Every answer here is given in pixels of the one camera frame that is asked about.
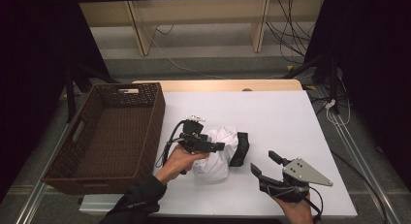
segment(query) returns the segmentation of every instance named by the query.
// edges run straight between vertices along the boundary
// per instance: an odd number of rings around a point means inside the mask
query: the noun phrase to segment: white table
[[[258,179],[250,172],[252,162],[263,175],[282,178],[282,167],[269,159],[269,150],[288,159],[301,157],[333,182],[333,187],[311,184],[323,197],[323,216],[357,215],[304,91],[165,92],[165,99],[166,113],[157,158],[173,128],[189,114],[206,119],[203,133],[224,125],[234,125],[239,132],[247,132],[250,149],[244,165],[231,168],[229,177],[223,182],[198,182],[190,172],[171,181],[159,202],[160,211],[153,215],[283,216],[280,207],[259,191]],[[105,213],[120,196],[87,195],[80,210]],[[319,197],[314,192],[311,192],[311,200],[320,206]]]

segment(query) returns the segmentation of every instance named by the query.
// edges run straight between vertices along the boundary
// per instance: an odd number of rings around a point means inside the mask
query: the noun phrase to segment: brown woven basket
[[[158,82],[94,85],[42,181],[70,195],[139,184],[152,174],[165,107]]]

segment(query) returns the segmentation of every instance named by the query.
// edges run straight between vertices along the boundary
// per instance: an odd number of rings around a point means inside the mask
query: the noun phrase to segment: person's arm
[[[273,198],[283,209],[291,224],[312,224],[311,206],[304,200],[299,203],[287,203]]]
[[[140,186],[132,186],[127,190],[99,224],[143,223],[149,213],[159,210],[157,202],[165,194],[167,183],[177,178],[181,171],[190,171],[194,161],[207,157],[207,153],[191,154],[177,145],[166,165],[155,176],[149,176]]]

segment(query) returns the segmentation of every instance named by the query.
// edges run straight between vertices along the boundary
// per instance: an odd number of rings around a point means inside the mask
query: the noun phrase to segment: human hand
[[[156,178],[163,183],[163,185],[166,185],[170,180],[177,178],[183,170],[187,172],[190,171],[194,161],[207,157],[208,153],[196,152],[195,154],[191,154],[178,144],[175,146],[166,165],[156,174]]]
[[[311,206],[304,200],[298,203],[287,203],[273,198],[283,209],[291,224],[312,224]]]

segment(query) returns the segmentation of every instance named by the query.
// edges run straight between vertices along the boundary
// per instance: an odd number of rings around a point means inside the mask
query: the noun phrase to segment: sleeve
[[[130,187],[99,224],[144,223],[149,213],[160,209],[157,202],[166,189],[155,176],[150,175],[140,186]]]

